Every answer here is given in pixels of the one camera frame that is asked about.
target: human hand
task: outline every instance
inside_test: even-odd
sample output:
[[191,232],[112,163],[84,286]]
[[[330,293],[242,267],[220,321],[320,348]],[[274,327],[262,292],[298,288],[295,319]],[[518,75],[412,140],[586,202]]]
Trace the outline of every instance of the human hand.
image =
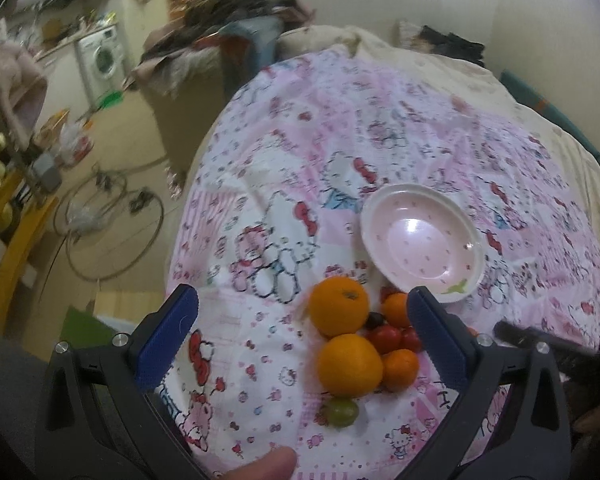
[[290,447],[277,447],[261,459],[222,475],[222,480],[289,480],[297,460]]

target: small orange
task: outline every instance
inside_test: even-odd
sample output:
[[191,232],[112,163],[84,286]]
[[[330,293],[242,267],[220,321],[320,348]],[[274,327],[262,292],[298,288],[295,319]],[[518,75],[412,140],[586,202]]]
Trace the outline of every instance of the small orange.
[[346,276],[322,280],[309,296],[309,317],[321,334],[334,337],[360,330],[369,315],[369,297]]
[[411,350],[394,350],[382,356],[382,384],[390,392],[399,392],[413,384],[418,376],[418,356]]
[[322,347],[318,379],[336,397],[360,397],[382,380],[382,359],[374,346],[357,334],[343,334]]
[[384,314],[386,321],[396,328],[408,328],[411,326],[407,317],[408,296],[404,292],[396,292],[387,297],[380,310]]

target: washing machine door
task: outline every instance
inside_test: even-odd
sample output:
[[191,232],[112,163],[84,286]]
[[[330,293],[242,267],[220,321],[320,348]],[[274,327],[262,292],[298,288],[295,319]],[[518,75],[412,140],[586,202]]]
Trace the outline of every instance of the washing machine door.
[[110,79],[115,73],[118,60],[113,49],[107,45],[99,46],[93,53],[93,69],[102,79]]

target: red tomato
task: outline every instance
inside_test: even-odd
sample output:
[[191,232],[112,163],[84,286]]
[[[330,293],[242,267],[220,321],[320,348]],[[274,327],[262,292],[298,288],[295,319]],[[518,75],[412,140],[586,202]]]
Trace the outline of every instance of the red tomato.
[[400,330],[391,325],[382,325],[366,335],[369,342],[378,350],[380,355],[388,354],[400,348]]
[[412,352],[422,352],[422,341],[416,333],[416,329],[413,326],[402,330],[402,336],[400,338],[400,348],[411,350]]

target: pink and white bedsheet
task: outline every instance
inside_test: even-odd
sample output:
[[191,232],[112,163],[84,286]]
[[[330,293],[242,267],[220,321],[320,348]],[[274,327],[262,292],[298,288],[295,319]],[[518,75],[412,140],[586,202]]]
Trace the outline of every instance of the pink and white bedsheet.
[[490,332],[504,318],[599,342],[600,246],[537,139],[338,48],[279,63],[219,118],[170,267],[168,291],[190,283],[201,307],[160,392],[211,472],[286,445],[299,455],[297,480],[394,478],[445,416],[456,393],[425,353],[414,386],[360,399],[350,428],[318,413],[312,359],[323,341],[303,315],[306,295],[344,274],[379,302],[387,282],[362,245],[359,212],[397,182],[445,193],[484,235],[485,277],[449,306],[467,325]]

